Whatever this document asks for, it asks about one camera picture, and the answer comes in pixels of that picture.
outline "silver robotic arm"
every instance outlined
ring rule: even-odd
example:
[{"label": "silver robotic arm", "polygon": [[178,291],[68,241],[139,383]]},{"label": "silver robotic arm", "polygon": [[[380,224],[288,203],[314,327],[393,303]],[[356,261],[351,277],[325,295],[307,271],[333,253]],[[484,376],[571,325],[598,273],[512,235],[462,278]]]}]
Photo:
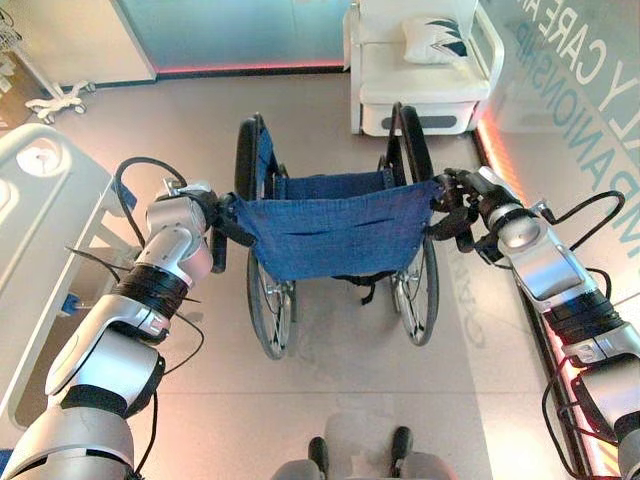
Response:
[{"label": "silver robotic arm", "polygon": [[[450,215],[431,235],[455,237],[461,251],[475,249],[489,263],[508,259],[517,283],[562,340],[568,360],[583,368],[571,386],[589,425],[619,444],[622,478],[640,478],[638,332],[557,238],[546,221],[554,218],[546,205],[525,209],[487,167],[476,173],[448,170],[437,179],[444,195],[436,209]],[[469,227],[478,216],[490,233],[474,242]]]},{"label": "silver robotic arm", "polygon": [[213,257],[204,235],[216,209],[207,185],[176,188],[147,213],[148,242],[134,269],[103,296],[55,359],[47,410],[16,446],[2,480],[115,480],[134,473],[126,419],[142,410],[165,370],[152,345]]}]

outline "floor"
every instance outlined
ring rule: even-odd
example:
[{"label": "floor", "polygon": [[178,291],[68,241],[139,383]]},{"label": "floor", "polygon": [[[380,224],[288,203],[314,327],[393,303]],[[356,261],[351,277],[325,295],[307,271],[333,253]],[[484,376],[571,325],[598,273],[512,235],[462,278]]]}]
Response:
[{"label": "floor", "polygon": [[[105,168],[152,156],[218,193],[233,189],[237,129],[255,111],[294,176],[371,170],[386,143],[349,133],[347,75],[162,81],[99,90],[87,105],[86,115],[63,113],[55,126]],[[429,146],[436,171],[477,165],[469,136],[429,138]],[[144,206],[161,178],[140,167],[125,181]],[[113,224],[133,242],[122,220]],[[250,325],[246,251],[231,247],[227,272],[190,294],[203,303],[183,308],[207,339],[160,386],[145,476],[267,479],[306,457],[315,435],[328,441],[331,479],[382,475],[393,430],[405,424],[414,448],[443,457],[461,480],[565,478],[540,414],[544,376],[513,281],[454,244],[439,244],[437,255],[439,323],[426,347],[409,343],[384,289],[361,307],[362,290],[321,279],[300,282],[297,347],[273,362]],[[160,350],[172,365],[196,342],[176,320]],[[131,420],[138,459],[150,410]]]}]

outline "black cable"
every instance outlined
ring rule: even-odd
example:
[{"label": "black cable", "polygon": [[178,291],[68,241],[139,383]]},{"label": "black cable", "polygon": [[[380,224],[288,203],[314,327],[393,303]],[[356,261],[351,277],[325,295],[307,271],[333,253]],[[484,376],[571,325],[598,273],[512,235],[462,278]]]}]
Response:
[{"label": "black cable", "polygon": [[580,239],[578,239],[577,242],[575,242],[573,245],[571,245],[571,247],[569,247],[569,249],[573,251],[576,248],[578,248],[580,245],[582,245],[584,242],[586,242],[589,238],[591,238],[591,236],[594,233],[596,233],[598,230],[604,227],[607,223],[609,223],[618,213],[620,213],[620,210],[622,210],[622,207],[624,207],[624,203],[626,200],[624,195],[621,192],[618,192],[617,190],[609,190],[608,192],[598,193],[597,195],[594,195],[593,197],[588,198],[584,202],[579,203],[578,205],[573,207],[571,210],[569,210],[567,213],[562,215],[560,218],[555,218],[553,216],[553,213],[551,213],[551,210],[549,209],[546,209],[541,213],[542,213],[542,216],[545,217],[545,219],[551,225],[557,225],[558,223],[562,223],[568,218],[572,217],[583,208],[607,197],[616,197],[618,199],[618,204],[606,217],[604,217],[604,219],[602,219],[602,221],[596,224],[595,227],[593,227],[591,230],[585,233],[582,237],[580,237]]},{"label": "black cable", "polygon": [[562,462],[562,466],[567,471],[567,473],[577,480],[620,480],[620,477],[611,477],[611,476],[580,476],[576,472],[572,470],[569,466],[569,462],[567,462],[566,457],[564,456],[564,451],[560,446],[560,442],[556,437],[556,434],[553,431],[553,427],[551,426],[551,421],[549,420],[549,413],[547,412],[547,401],[549,399],[549,393],[551,393],[551,388],[560,378],[560,372],[564,368],[564,365],[567,363],[568,357],[564,357],[562,361],[556,367],[553,375],[549,379],[549,383],[547,383],[547,387],[544,389],[544,393],[542,394],[542,416],[544,417],[544,423],[547,426],[547,431],[549,432],[549,436],[553,441],[553,445],[556,447],[556,451],[558,452],[558,456],[560,457],[560,461]]},{"label": "black cable", "polygon": [[69,250],[71,253],[78,255],[80,257],[84,257],[88,260],[94,261],[99,263],[100,265],[102,265],[104,268],[106,268],[107,270],[109,270],[109,273],[111,273],[111,275],[113,275],[113,278],[115,278],[116,282],[120,282],[120,275],[118,275],[116,273],[116,269],[120,269],[120,270],[129,270],[128,268],[125,267],[119,267],[117,265],[114,265],[112,263],[106,262],[104,260],[102,260],[100,257],[97,257],[95,255],[93,255],[92,253],[89,252],[83,252],[82,250],[76,250],[75,248],[71,248],[71,247],[64,247],[67,250]]},{"label": "black cable", "polygon": [[599,268],[587,268],[587,270],[590,272],[599,273],[604,277],[604,283],[605,283],[604,296],[607,297],[607,300],[611,300],[612,284],[611,284],[611,277],[609,276],[609,274],[604,270],[600,270]]},{"label": "black cable", "polygon": [[510,266],[508,266],[508,265],[501,265],[501,264],[499,264],[499,263],[493,263],[492,265],[493,265],[494,267],[501,268],[501,269],[503,269],[503,270],[513,270],[513,267],[510,267]]},{"label": "black cable", "polygon": [[138,227],[138,225],[136,224],[135,220],[133,219],[133,215],[131,215],[131,211],[129,210],[129,207],[128,207],[127,203],[124,200],[124,192],[123,192],[123,185],[122,185],[122,175],[124,174],[125,170],[127,168],[129,168],[131,165],[135,165],[135,164],[138,164],[138,163],[147,163],[147,164],[150,164],[150,165],[155,165],[157,167],[164,168],[169,173],[171,173],[171,175],[173,175],[176,178],[176,180],[178,180],[178,182],[180,182],[180,184],[181,184],[180,187],[186,187],[187,186],[187,181],[171,165],[169,165],[169,164],[167,164],[165,162],[162,162],[160,160],[156,160],[155,158],[150,158],[150,157],[131,157],[131,158],[126,159],[120,165],[118,165],[118,169],[116,170],[116,173],[113,176],[114,185],[116,187],[116,195],[118,196],[118,201],[120,202],[120,206],[122,207],[122,210],[124,211],[125,217],[127,217],[127,221],[129,222],[129,225],[131,225],[131,228],[133,229],[133,232],[136,234],[136,237],[138,237],[138,242],[140,242],[140,246],[142,248],[144,248],[144,246],[145,246],[144,236],[142,235],[142,232],[140,231],[140,228]]},{"label": "black cable", "polygon": [[151,449],[153,448],[153,444],[156,441],[156,433],[158,430],[158,392],[153,392],[153,420],[151,424],[151,438],[149,439],[149,445],[147,445],[147,450],[144,452],[140,463],[138,464],[138,468],[136,468],[135,474],[140,477],[140,472],[142,471],[142,467],[149,458],[149,454],[151,453]]},{"label": "black cable", "polygon": [[196,354],[200,351],[200,349],[202,348],[202,345],[204,344],[204,332],[202,330],[200,330],[198,328],[197,325],[195,325],[191,320],[189,320],[187,317],[183,316],[182,314],[176,312],[176,317],[181,318],[182,320],[184,320],[185,322],[187,322],[189,325],[191,325],[191,327],[198,332],[198,335],[200,335],[200,343],[198,344],[198,346],[196,347],[196,349],[187,357],[185,358],[183,361],[181,361],[178,365],[176,365],[175,367],[170,368],[169,370],[167,370],[166,372],[164,372],[163,376],[167,376],[169,375],[171,372],[177,370],[178,368],[180,368],[181,366],[183,366],[185,363],[187,363],[189,360],[191,360],[193,357],[196,356]]}]

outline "black handle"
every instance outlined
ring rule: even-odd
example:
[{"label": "black handle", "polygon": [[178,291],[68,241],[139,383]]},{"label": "black handle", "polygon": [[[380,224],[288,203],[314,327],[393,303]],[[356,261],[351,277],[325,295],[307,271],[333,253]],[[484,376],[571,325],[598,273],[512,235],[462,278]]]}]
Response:
[{"label": "black handle", "polygon": [[213,273],[224,273],[227,269],[227,237],[222,233],[211,229],[210,237],[211,255],[213,256]]}]

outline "black strap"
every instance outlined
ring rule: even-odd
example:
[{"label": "black strap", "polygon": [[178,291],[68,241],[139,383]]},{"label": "black strap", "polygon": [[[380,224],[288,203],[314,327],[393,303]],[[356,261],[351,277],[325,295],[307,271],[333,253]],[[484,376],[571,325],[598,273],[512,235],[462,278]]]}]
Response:
[{"label": "black strap", "polygon": [[395,270],[387,270],[384,272],[375,273],[373,275],[337,275],[332,278],[335,278],[336,280],[345,280],[349,283],[357,285],[358,287],[369,287],[371,289],[369,291],[369,295],[360,299],[360,303],[362,303],[362,305],[366,305],[367,303],[371,303],[371,300],[373,300],[373,295],[376,292],[376,282],[382,280],[383,278],[389,277],[394,273],[396,273]]}]

